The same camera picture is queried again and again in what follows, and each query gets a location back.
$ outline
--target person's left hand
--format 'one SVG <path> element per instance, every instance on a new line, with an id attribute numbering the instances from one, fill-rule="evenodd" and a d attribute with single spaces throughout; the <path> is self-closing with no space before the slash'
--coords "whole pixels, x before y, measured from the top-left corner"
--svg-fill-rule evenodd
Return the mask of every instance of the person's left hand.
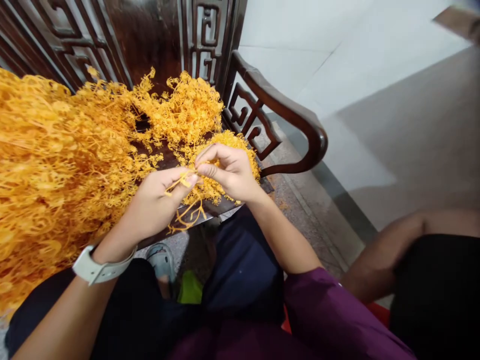
<path id="1" fill-rule="evenodd" d="M 186 178 L 190 187 L 178 183 L 171 196 L 165 195 L 165 190 L 188 171 L 186 167 L 174 167 L 149 174 L 138 187 L 120 221 L 106 235 L 102 246 L 95 250 L 94 260 L 100 264 L 121 261 L 141 240 L 165 229 L 199 177 L 192 173 Z"/>

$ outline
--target person's right hand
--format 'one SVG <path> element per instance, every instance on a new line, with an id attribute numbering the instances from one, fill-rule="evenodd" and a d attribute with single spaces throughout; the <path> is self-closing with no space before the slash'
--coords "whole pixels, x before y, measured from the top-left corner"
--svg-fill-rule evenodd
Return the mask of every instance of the person's right hand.
<path id="1" fill-rule="evenodd" d="M 217 159 L 220 167 L 206 163 Z M 220 143 L 209 145 L 196 157 L 195 168 L 200 175 L 217 181 L 235 200 L 247 203 L 263 192 L 252 174 L 249 157 L 242 149 Z"/>

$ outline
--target dark wooden chair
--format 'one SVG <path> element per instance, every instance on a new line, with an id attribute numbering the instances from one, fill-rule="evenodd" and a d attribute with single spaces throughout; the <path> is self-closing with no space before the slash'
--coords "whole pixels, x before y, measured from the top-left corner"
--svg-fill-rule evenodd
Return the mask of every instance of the dark wooden chair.
<path id="1" fill-rule="evenodd" d="M 299 162 L 263 168 L 262 178 L 307 171 L 324 157 L 327 135 L 312 111 L 276 90 L 239 54 L 246 8 L 247 0 L 0 0 L 0 66 L 20 77 L 42 75 L 72 92 L 92 80 L 87 65 L 130 88 L 153 66 L 159 94 L 169 90 L 169 77 L 187 70 L 215 86 L 225 103 L 224 127 L 243 133 L 259 161 L 281 144 L 264 105 L 306 136 L 308 151 Z M 240 112 L 239 98 L 246 103 Z M 270 143 L 260 149 L 255 137 L 262 129 Z M 160 151 L 160 168 L 177 164 L 167 147 Z M 262 186 L 271 190 L 266 179 Z M 224 200 L 207 203 L 205 211 L 213 217 L 233 207 Z"/>

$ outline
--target dark blue pants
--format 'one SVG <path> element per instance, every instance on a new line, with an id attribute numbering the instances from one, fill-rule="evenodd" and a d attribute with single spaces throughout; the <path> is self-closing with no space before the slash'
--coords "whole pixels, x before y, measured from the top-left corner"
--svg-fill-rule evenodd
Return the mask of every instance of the dark blue pants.
<path id="1" fill-rule="evenodd" d="M 216 253 L 200 305 L 164 300 L 153 267 L 134 259 L 110 296 L 91 358 L 161 359 L 188 333 L 225 318 L 280 326 L 283 271 L 246 206 L 220 225 Z M 66 269 L 31 292 L 10 322 L 5 338 L 10 357 L 73 278 Z"/>

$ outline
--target watch strap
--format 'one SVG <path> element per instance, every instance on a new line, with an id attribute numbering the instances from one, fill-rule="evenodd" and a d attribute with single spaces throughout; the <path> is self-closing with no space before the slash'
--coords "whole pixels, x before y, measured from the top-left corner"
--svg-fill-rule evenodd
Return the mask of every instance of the watch strap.
<path id="1" fill-rule="evenodd" d="M 73 264 L 73 271 L 88 285 L 104 283 L 119 277 L 130 265 L 134 258 L 137 247 L 133 249 L 130 256 L 121 262 L 106 262 L 98 264 L 92 259 L 91 252 L 96 245 L 88 245 L 83 249 L 78 259 Z"/>

